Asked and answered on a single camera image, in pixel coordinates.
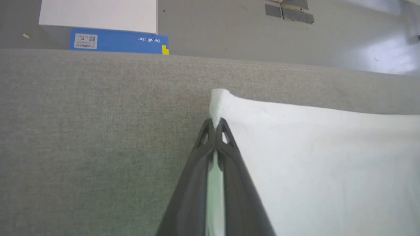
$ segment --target gray fabric surface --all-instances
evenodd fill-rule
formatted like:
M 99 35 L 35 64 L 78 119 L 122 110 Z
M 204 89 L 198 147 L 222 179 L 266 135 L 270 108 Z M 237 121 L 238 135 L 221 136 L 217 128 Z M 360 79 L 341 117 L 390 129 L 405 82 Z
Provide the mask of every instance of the gray fabric surface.
M 210 90 L 420 114 L 415 78 L 244 61 L 0 50 L 0 234 L 152 235 Z

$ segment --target white fabric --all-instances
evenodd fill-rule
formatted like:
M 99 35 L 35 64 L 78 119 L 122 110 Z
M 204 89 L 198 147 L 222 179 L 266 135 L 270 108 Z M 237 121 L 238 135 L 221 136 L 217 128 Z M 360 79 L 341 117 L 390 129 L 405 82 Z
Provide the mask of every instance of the white fabric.
M 277 235 L 420 235 L 420 116 L 258 102 L 220 89 L 210 114 L 227 120 Z M 210 227 L 223 224 L 215 209 Z

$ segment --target gray floor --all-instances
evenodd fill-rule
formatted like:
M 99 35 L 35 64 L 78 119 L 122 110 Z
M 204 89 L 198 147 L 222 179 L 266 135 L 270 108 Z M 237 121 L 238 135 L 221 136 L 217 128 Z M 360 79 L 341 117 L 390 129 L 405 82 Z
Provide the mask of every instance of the gray floor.
M 37 25 L 40 2 L 2 2 L 0 47 L 63 48 Z M 159 0 L 159 33 L 169 36 L 175 55 L 420 76 L 420 7 L 398 0 L 308 2 L 313 25 L 266 16 L 266 0 Z

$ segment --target white label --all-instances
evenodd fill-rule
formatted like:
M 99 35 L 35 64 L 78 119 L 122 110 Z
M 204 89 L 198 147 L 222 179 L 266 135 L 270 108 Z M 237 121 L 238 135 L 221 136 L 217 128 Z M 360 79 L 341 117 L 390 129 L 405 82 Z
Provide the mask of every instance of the white label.
M 98 36 L 93 34 L 76 34 L 74 39 L 75 48 L 96 49 Z

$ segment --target blue box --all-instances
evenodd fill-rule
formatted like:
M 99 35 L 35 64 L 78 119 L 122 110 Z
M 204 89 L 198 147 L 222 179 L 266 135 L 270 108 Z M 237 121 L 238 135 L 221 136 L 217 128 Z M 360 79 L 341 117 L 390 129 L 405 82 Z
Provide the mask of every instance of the blue box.
M 169 54 L 168 36 L 106 29 L 72 28 L 70 50 Z

